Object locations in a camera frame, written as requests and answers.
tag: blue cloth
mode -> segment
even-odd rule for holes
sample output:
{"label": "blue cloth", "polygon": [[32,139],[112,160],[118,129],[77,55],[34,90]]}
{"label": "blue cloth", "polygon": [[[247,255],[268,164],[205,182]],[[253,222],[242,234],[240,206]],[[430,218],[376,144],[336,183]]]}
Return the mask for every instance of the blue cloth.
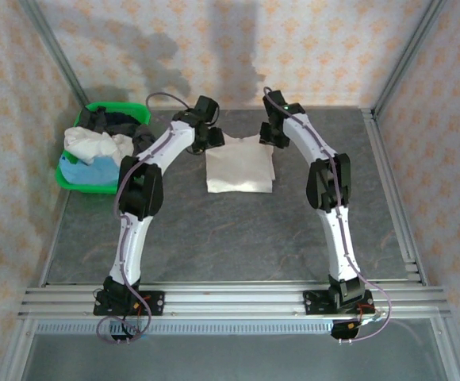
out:
{"label": "blue cloth", "polygon": [[117,185],[119,167],[111,157],[95,157],[91,165],[79,160],[70,163],[64,155],[59,159],[59,168],[64,178],[76,185]]}

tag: plastic basket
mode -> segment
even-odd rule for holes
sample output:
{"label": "plastic basket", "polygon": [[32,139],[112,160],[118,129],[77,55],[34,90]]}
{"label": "plastic basket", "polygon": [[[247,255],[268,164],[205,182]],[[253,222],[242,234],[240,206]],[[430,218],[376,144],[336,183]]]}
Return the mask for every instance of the plastic basket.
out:
{"label": "plastic basket", "polygon": [[[95,102],[86,106],[90,111],[96,111],[99,106],[106,108],[106,112],[109,113],[123,113],[134,117],[137,121],[142,124],[148,125],[151,119],[151,113],[148,108],[139,103],[128,103],[128,102]],[[75,119],[73,126],[79,123],[80,114]],[[63,152],[63,155],[70,160],[72,163],[79,161],[76,157],[67,151]],[[83,193],[98,193],[98,194],[116,194],[117,185],[112,186],[101,186],[101,185],[76,185],[69,183],[63,176],[61,168],[57,165],[56,169],[56,180],[60,187],[69,189],[70,191],[79,191]]]}

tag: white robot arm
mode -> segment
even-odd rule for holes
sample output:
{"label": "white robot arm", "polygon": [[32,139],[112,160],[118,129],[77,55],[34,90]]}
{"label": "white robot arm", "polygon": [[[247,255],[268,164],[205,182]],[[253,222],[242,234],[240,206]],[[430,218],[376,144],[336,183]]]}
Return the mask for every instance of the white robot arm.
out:
{"label": "white robot arm", "polygon": [[137,313],[140,261],[149,225],[163,204],[163,174],[189,146],[194,153],[202,153],[224,144],[222,131],[212,127],[216,112],[219,105],[201,96],[193,109],[174,115],[167,131],[149,149],[122,160],[117,195],[121,233],[110,274],[95,296],[95,315]]}
{"label": "white robot arm", "polygon": [[[173,121],[165,133],[147,150],[137,156],[138,161],[145,159],[144,164],[151,166],[156,165],[165,173],[175,158],[186,148],[191,146],[195,140],[195,130],[184,121]],[[123,246],[125,276],[130,284],[136,283],[140,279],[140,262],[142,259],[142,250],[144,249],[145,236],[148,232],[149,225],[154,216],[139,216],[125,212],[131,221],[128,226],[127,219],[121,219],[121,234],[119,236],[118,248]],[[125,284],[121,274],[121,256],[117,250],[116,259],[110,270],[110,276],[115,282]]]}
{"label": "white robot arm", "polygon": [[[310,133],[316,134],[318,141],[322,144],[324,151],[331,155],[333,158],[336,158],[336,152],[331,147],[329,147],[327,143],[325,143],[318,132],[312,127],[308,116],[306,114],[300,113],[294,115],[297,119],[304,123],[304,126],[310,128],[311,131],[309,132],[303,125],[300,125],[292,118],[287,118],[283,121],[283,133],[299,148],[308,164],[315,163],[317,160],[325,161],[327,159],[326,154],[322,152],[322,149],[319,147]],[[341,234],[341,227],[338,223],[337,214],[334,207],[332,207],[330,211],[316,209],[316,213],[320,216],[322,221],[325,238],[327,240],[329,251],[329,273],[333,279],[338,281],[349,280],[357,277],[355,270],[350,266],[347,258],[344,256],[345,251],[342,237],[345,237],[347,240],[347,248],[349,251],[348,254],[350,255],[353,264],[358,269],[358,265],[355,262],[353,246],[351,244],[350,229],[348,227],[348,207],[343,206],[340,208],[340,212],[343,215],[344,235]]]}
{"label": "white robot arm", "polygon": [[329,147],[312,126],[302,106],[287,104],[281,91],[266,92],[263,102],[269,122],[262,123],[260,142],[284,148],[291,140],[308,163],[306,195],[322,221],[328,244],[331,304],[338,311],[351,310],[364,298],[366,290],[357,274],[360,269],[355,261],[348,226],[350,159]]}

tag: folded white shirt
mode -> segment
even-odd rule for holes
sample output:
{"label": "folded white shirt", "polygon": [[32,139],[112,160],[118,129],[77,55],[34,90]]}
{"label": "folded white shirt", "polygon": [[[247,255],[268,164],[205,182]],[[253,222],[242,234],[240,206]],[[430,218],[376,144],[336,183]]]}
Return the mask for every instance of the folded white shirt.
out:
{"label": "folded white shirt", "polygon": [[70,127],[64,131],[64,149],[86,164],[95,157],[110,156],[118,167],[125,156],[133,154],[131,137],[117,134],[96,133],[83,127]]}
{"label": "folded white shirt", "polygon": [[271,193],[275,179],[273,147],[259,136],[236,139],[224,135],[224,145],[205,152],[207,191]]}

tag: patterned wallpaper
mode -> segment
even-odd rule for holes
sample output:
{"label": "patterned wallpaper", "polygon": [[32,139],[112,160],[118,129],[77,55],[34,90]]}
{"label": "patterned wallpaper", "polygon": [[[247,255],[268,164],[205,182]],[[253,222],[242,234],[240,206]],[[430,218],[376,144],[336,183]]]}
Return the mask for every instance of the patterned wallpaper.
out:
{"label": "patterned wallpaper", "polygon": [[18,2],[0,0],[0,366],[25,287],[52,241],[53,168],[78,110]]}
{"label": "patterned wallpaper", "polygon": [[429,279],[460,327],[460,0],[449,0],[380,120]]}
{"label": "patterned wallpaper", "polygon": [[[429,0],[39,0],[88,97],[370,107]],[[156,105],[175,105],[155,99]]]}

